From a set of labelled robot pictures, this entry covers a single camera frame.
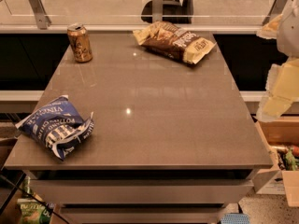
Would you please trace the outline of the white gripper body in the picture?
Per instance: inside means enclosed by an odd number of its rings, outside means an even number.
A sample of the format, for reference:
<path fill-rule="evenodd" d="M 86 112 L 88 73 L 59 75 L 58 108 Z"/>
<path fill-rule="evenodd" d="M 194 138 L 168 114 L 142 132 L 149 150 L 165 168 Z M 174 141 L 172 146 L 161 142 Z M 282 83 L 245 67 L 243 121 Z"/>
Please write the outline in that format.
<path fill-rule="evenodd" d="M 299 0 L 294 0 L 282 14 L 277 34 L 278 50 L 289 57 L 299 57 Z"/>

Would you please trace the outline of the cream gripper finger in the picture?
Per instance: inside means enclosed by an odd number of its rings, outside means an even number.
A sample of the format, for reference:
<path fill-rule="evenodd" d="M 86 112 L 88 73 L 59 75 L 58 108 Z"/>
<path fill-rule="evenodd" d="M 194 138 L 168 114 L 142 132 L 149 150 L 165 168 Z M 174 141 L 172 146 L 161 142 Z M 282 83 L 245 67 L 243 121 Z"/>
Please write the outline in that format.
<path fill-rule="evenodd" d="M 257 31 L 256 35 L 264 39 L 276 39 L 278 34 L 278 27 L 280 25 L 282 15 L 277 15 L 274 19 L 269 21 L 260 30 Z"/>
<path fill-rule="evenodd" d="M 268 72 L 265 89 L 256 118 L 261 122 L 272 122 L 299 98 L 299 59 L 289 59 L 283 65 L 273 64 Z"/>

